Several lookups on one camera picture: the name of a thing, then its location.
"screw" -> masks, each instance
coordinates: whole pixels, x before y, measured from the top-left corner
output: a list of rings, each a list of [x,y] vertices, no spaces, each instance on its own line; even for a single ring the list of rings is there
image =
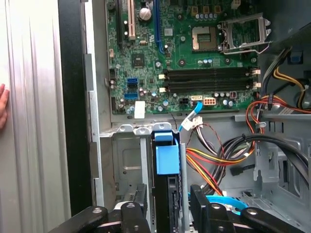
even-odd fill
[[[95,210],[93,210],[93,213],[95,213],[95,214],[99,214],[101,212],[102,212],[102,210],[100,208],[95,208]]]
[[[253,210],[253,209],[248,209],[246,210],[249,214],[251,215],[256,215],[257,214],[257,211],[256,210]]]
[[[216,210],[220,209],[220,205],[219,204],[212,204],[212,207]]]
[[[127,204],[126,207],[127,207],[127,208],[133,208],[133,207],[135,207],[135,205],[134,205],[133,203],[129,203],[129,204]]]
[[[161,67],[161,63],[160,63],[160,62],[156,62],[156,63],[155,63],[155,66],[156,66],[157,68],[160,68],[160,67]]]

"green circuit board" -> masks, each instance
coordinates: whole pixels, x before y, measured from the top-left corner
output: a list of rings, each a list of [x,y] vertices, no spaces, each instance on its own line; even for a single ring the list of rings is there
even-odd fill
[[[255,14],[255,6],[249,4],[242,12],[240,9],[231,9],[232,0],[158,0],[157,17],[154,3],[155,1],[134,0],[136,36],[134,40],[125,35],[127,28],[124,21],[129,20],[128,0],[107,3],[109,78],[113,114],[133,114],[135,101],[138,100],[145,101],[146,113],[191,111],[195,107],[195,103],[191,102],[192,96],[199,98],[202,96],[202,101],[205,98],[216,99],[216,104],[204,106],[204,111],[245,109],[253,101],[252,88],[219,92],[217,96],[215,91],[201,90],[160,92],[164,80],[159,79],[159,75],[163,74],[163,69],[182,71],[257,67],[256,53],[224,55],[217,50],[217,46],[223,40],[221,31],[217,28],[219,22]],[[142,7],[150,9],[147,12],[152,13],[149,20],[139,17]],[[157,18],[160,43],[156,35]],[[199,51],[194,50],[193,35],[196,30],[203,30],[197,36],[200,49],[203,48]],[[248,24],[246,27],[237,25],[234,29],[234,43],[257,41],[257,37],[256,25]],[[134,82],[137,79],[137,82],[129,85],[128,79],[134,79]]]

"blue sata port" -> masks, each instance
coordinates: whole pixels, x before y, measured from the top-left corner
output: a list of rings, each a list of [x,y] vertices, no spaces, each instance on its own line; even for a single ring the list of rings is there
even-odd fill
[[[138,85],[138,78],[129,78],[127,79],[128,87],[137,87]]]
[[[126,93],[124,94],[124,99],[125,100],[137,100],[138,94],[137,93]]]

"motherboard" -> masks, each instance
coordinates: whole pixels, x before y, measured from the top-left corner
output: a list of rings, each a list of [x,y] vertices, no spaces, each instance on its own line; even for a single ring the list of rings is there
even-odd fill
[[[257,54],[270,22],[253,0],[107,3],[113,114],[238,111],[256,97]]]

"hand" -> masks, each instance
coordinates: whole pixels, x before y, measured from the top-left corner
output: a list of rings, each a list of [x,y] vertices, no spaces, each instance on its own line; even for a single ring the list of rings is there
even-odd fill
[[[6,118],[7,118],[7,112],[6,112],[6,104],[9,99],[9,90],[4,89],[5,85],[2,84],[0,86],[0,130],[3,129],[5,123],[6,123]]]

